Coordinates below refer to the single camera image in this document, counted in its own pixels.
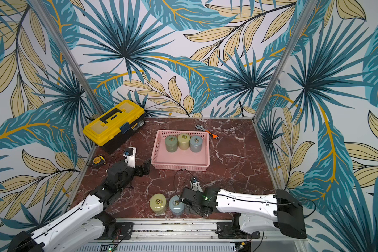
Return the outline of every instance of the orange handle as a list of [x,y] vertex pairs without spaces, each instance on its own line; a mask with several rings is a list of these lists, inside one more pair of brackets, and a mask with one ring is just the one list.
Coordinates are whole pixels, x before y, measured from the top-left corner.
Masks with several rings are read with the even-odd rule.
[[215,134],[213,134],[213,133],[211,133],[210,131],[208,131],[208,130],[205,130],[207,133],[209,133],[210,135],[212,135],[213,136],[213,138],[216,138],[216,139],[219,139],[219,137],[217,136],[217,135],[215,135]]

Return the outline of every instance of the yellow toolbox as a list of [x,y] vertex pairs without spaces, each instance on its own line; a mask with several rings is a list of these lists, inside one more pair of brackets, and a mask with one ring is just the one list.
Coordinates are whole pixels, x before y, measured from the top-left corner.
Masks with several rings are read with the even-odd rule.
[[84,127],[83,133],[108,154],[144,125],[144,109],[124,100]]

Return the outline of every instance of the toolbox handle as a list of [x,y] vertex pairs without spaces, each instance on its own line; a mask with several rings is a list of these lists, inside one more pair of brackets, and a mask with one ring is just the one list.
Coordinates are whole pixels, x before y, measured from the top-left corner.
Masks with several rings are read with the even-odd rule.
[[103,123],[108,123],[106,121],[106,119],[108,119],[109,117],[113,116],[114,114],[116,114],[117,112],[119,113],[122,113],[121,110],[119,110],[118,108],[114,108],[112,109],[109,113],[105,114],[103,117],[100,118],[100,120],[103,122]]

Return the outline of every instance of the vent grille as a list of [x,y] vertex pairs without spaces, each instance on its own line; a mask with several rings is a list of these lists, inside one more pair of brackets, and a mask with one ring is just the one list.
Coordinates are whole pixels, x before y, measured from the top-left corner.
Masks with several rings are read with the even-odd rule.
[[[76,250],[76,252],[105,252],[114,245],[109,243],[88,243]],[[129,251],[129,252],[235,252],[234,244],[230,243],[181,243],[181,242],[138,242],[120,244],[113,251]]]

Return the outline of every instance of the cylindrical weight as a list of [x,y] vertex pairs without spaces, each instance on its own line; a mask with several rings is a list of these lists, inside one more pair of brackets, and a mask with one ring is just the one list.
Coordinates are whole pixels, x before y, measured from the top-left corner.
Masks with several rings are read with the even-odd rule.
[[165,139],[165,147],[169,152],[175,152],[178,149],[178,139],[174,135],[170,135]]
[[203,139],[198,135],[194,135],[190,139],[190,150],[193,152],[199,152],[202,149]]
[[185,210],[185,205],[179,201],[179,196],[174,195],[169,200],[169,209],[171,209],[171,212],[174,216],[181,216],[183,214],[183,211]]
[[190,136],[186,133],[180,134],[178,136],[178,146],[182,150],[189,149],[190,145]]
[[163,214],[166,210],[166,198],[162,194],[154,194],[150,199],[150,208],[156,214]]

